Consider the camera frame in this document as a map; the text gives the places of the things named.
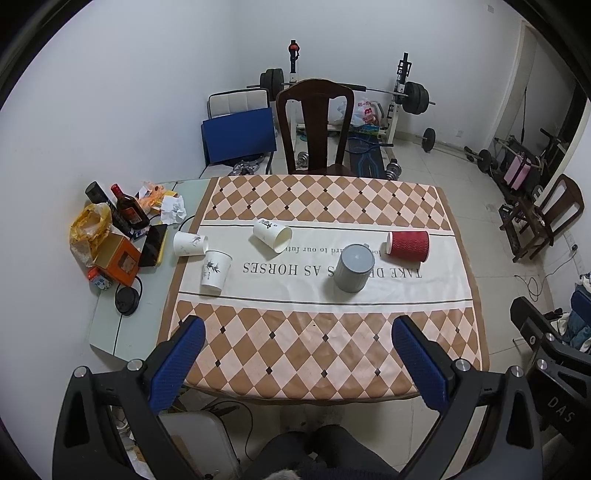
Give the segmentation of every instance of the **gym equipment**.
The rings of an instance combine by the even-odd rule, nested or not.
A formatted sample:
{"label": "gym equipment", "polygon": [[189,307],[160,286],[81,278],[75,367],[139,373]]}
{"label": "gym equipment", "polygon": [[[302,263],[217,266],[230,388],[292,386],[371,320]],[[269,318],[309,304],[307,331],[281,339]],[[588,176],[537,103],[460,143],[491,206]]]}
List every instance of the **gym equipment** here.
{"label": "gym equipment", "polygon": [[435,130],[427,128],[421,137],[421,146],[426,153],[429,153],[435,146]]}

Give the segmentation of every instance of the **light blue table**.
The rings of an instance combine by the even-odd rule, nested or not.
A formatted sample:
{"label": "light blue table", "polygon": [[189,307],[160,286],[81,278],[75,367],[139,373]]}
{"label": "light blue table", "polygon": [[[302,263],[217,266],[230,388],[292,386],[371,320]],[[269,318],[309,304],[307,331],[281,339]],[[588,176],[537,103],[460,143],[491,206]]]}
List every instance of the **light blue table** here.
{"label": "light blue table", "polygon": [[[174,188],[175,192],[183,196],[189,216],[196,212],[208,184],[208,179],[186,180],[165,183],[164,187],[170,190]],[[156,217],[152,223],[158,221],[159,218]],[[183,231],[188,229],[189,224],[190,221],[183,226]],[[154,268],[139,269],[138,276],[144,284],[144,292],[133,315],[120,320],[121,314],[115,308],[115,285],[101,292],[90,327],[91,345],[126,361],[145,359],[152,352],[156,346],[168,289],[177,266],[178,257],[173,251],[173,237],[177,231],[178,225],[168,226],[162,263]],[[140,239],[134,245],[141,250],[144,240],[145,238]],[[134,282],[134,287],[139,291],[137,282]]]}

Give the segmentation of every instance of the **clothing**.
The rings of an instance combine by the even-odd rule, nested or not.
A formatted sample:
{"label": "clothing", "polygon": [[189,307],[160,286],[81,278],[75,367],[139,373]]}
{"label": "clothing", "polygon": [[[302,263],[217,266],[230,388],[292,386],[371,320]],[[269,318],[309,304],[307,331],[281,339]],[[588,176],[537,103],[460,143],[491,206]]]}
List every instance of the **clothing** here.
{"label": "clothing", "polygon": [[[318,457],[312,460],[311,452]],[[273,438],[261,450],[241,480],[392,480],[398,472],[361,445],[339,425],[327,425],[310,438],[303,432],[288,432]]]}

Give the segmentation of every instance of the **crumpled tissue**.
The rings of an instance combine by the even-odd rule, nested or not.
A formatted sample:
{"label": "crumpled tissue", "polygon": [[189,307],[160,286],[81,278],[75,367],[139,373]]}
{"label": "crumpled tissue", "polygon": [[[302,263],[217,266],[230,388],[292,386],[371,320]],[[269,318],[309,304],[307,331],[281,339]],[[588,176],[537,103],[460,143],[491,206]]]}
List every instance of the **crumpled tissue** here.
{"label": "crumpled tissue", "polygon": [[160,210],[160,220],[166,225],[182,222],[187,216],[187,211],[184,208],[184,200],[180,195],[172,197],[166,195],[162,199],[162,208]]}

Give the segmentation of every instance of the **blue folder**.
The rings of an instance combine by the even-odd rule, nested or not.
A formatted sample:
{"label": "blue folder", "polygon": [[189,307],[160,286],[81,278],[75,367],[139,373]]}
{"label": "blue folder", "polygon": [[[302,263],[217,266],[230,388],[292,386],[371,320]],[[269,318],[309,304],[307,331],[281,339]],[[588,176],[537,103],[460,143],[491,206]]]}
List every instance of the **blue folder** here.
{"label": "blue folder", "polygon": [[271,107],[205,120],[201,131],[207,164],[277,150]]}

